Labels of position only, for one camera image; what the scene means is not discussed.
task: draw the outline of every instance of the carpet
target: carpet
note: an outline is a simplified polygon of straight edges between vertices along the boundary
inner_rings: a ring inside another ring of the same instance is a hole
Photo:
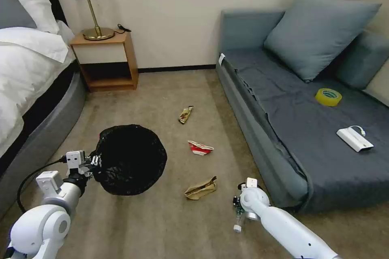
[[[177,118],[188,105],[195,107],[182,125]],[[237,184],[248,176],[260,179],[260,174],[214,70],[145,73],[136,91],[89,94],[80,119],[52,159],[71,150],[89,153],[103,129],[130,123],[161,139],[168,154],[162,177],[133,197],[112,196],[91,180],[58,259],[291,258],[259,222],[246,221],[241,234],[233,232]],[[187,140],[215,150],[194,155]],[[66,165],[50,169],[65,177]],[[189,185],[214,175],[215,192],[198,201],[185,198]],[[39,204],[34,183],[22,199],[28,208]],[[0,221],[0,250],[19,216],[14,205]],[[342,258],[387,257],[389,204],[297,218]]]

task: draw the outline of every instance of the power cord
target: power cord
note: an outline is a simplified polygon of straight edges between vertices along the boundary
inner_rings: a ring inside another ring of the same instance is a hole
[[[46,167],[49,167],[51,165],[54,165],[54,164],[57,164],[57,163],[66,163],[66,156],[62,156],[60,157],[58,160],[54,161],[54,162],[51,162],[51,163],[48,163],[47,165],[44,165],[43,167],[40,167],[39,169],[36,169],[34,172],[32,172],[31,174],[29,174],[19,185],[19,188],[17,190],[17,194],[16,194],[16,202],[17,202],[17,205],[19,206],[20,210],[22,213],[25,213],[26,212],[26,209],[24,208],[23,204],[21,203],[21,199],[20,199],[20,195],[21,195],[21,191],[23,189],[23,186],[24,184],[27,182],[27,180],[34,174],[36,174],[37,172],[41,171],[42,169],[45,169]]]
[[[118,23],[118,28],[119,28],[120,30],[123,30],[122,32],[118,32],[118,31],[115,30],[115,32],[118,33],[118,34],[123,34],[123,33],[125,33],[125,32],[131,32],[131,30],[129,30],[128,28],[125,28],[125,27],[124,27],[123,25],[121,25],[120,23]]]
[[[360,127],[359,125],[350,125],[348,128],[353,128],[353,127],[359,128],[359,129],[361,130],[361,134],[362,134],[363,136],[366,136],[366,132],[363,130],[362,127]]]

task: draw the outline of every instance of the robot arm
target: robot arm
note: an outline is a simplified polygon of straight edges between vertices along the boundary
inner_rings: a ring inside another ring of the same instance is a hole
[[[3,258],[54,259],[69,232],[79,198],[91,172],[83,151],[66,153],[68,178],[58,171],[41,173],[36,182],[43,192],[42,205],[25,212],[11,229],[11,243]]]
[[[294,258],[340,259],[320,237],[301,222],[286,211],[270,206],[268,196],[257,187],[256,179],[247,178],[246,184],[242,185],[239,203],[246,216],[257,219],[257,215],[265,230]]]

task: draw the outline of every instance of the white duvet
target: white duvet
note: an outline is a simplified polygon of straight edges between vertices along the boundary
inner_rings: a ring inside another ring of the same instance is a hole
[[[23,129],[22,116],[73,60],[60,35],[0,29],[0,157]]]

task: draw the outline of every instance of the snack wrapper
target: snack wrapper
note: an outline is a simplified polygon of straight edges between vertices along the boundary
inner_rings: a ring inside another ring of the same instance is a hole
[[[182,111],[181,115],[178,118],[180,123],[184,124],[188,120],[190,112],[192,111],[193,107],[194,107],[193,105],[190,105],[188,106],[188,108],[184,108],[184,110]]]
[[[207,195],[216,190],[216,176],[212,177],[212,179],[205,181],[203,183],[190,186],[185,192],[184,195],[186,198],[191,200],[198,200],[199,198]]]
[[[212,152],[214,150],[213,147],[206,146],[204,144],[200,144],[194,141],[188,141],[188,144],[190,146],[190,149],[192,152],[196,155],[204,156],[208,154],[209,152]]]

